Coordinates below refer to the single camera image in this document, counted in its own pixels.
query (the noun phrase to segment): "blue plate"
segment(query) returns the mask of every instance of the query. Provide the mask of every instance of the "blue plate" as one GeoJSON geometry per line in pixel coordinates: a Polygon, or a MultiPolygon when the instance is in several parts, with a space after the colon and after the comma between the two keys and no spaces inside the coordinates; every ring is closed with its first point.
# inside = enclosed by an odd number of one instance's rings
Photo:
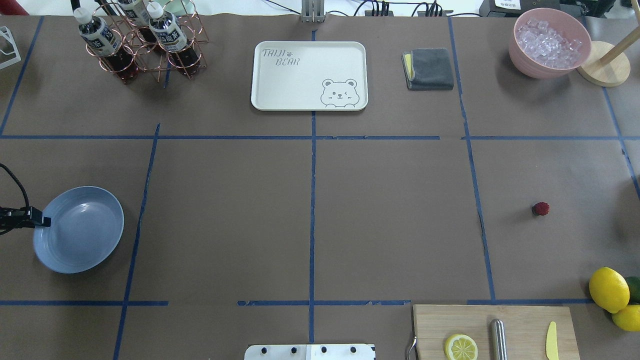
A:
{"type": "Polygon", "coordinates": [[[98,265],[116,248],[124,228],[122,206],[96,186],[63,192],[43,211],[51,227],[36,227],[38,259],[55,272],[73,274],[98,265]]]}

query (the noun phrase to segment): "bear face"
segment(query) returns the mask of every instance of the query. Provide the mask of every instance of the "bear face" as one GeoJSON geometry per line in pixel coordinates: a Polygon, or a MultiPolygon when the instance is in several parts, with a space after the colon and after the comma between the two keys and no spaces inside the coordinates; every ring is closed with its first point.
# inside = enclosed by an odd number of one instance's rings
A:
{"type": "Polygon", "coordinates": [[[322,82],[324,92],[320,96],[320,101],[327,108],[355,108],[360,101],[356,85],[354,79],[348,79],[343,83],[326,79],[322,82]]]}

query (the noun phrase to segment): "lemon slice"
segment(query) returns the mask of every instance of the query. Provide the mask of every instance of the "lemon slice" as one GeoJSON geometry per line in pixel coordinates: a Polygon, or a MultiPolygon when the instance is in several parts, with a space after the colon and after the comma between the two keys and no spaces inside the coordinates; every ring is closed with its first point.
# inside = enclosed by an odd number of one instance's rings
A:
{"type": "Polygon", "coordinates": [[[476,342],[464,334],[449,336],[444,343],[444,353],[449,360],[476,360],[478,346],[476,342]]]}

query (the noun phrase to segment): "folded towel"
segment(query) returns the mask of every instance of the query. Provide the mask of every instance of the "folded towel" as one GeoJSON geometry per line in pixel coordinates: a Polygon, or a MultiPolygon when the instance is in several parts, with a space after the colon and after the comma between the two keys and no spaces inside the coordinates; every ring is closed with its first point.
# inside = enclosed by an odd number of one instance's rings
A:
{"type": "Polygon", "coordinates": [[[409,90],[451,90],[453,72],[447,49],[414,49],[403,53],[409,90]]]}

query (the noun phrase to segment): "bowl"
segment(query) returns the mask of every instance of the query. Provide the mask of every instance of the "bowl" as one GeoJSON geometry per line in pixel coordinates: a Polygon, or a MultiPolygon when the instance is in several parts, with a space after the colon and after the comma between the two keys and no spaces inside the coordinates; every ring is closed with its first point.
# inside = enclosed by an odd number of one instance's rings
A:
{"type": "Polygon", "coordinates": [[[51,226],[36,227],[33,248],[47,268],[64,274],[88,270],[105,260],[124,228],[120,202],[96,186],[67,190],[42,213],[51,218],[51,226]]]}
{"type": "Polygon", "coordinates": [[[523,74],[536,79],[551,79],[565,75],[587,61],[590,52],[591,37],[589,36],[587,29],[585,29],[584,26],[573,16],[560,10],[550,8],[536,8],[523,13],[513,26],[511,39],[509,40],[509,57],[511,57],[513,65],[515,65],[515,67],[523,74]],[[524,49],[522,49],[516,41],[516,33],[518,29],[526,25],[527,21],[532,17],[538,20],[547,21],[549,23],[549,27],[554,28],[558,33],[561,33],[565,39],[577,39],[582,42],[582,47],[579,49],[580,58],[572,67],[567,69],[555,69],[544,66],[537,63],[524,52],[524,49]]]}

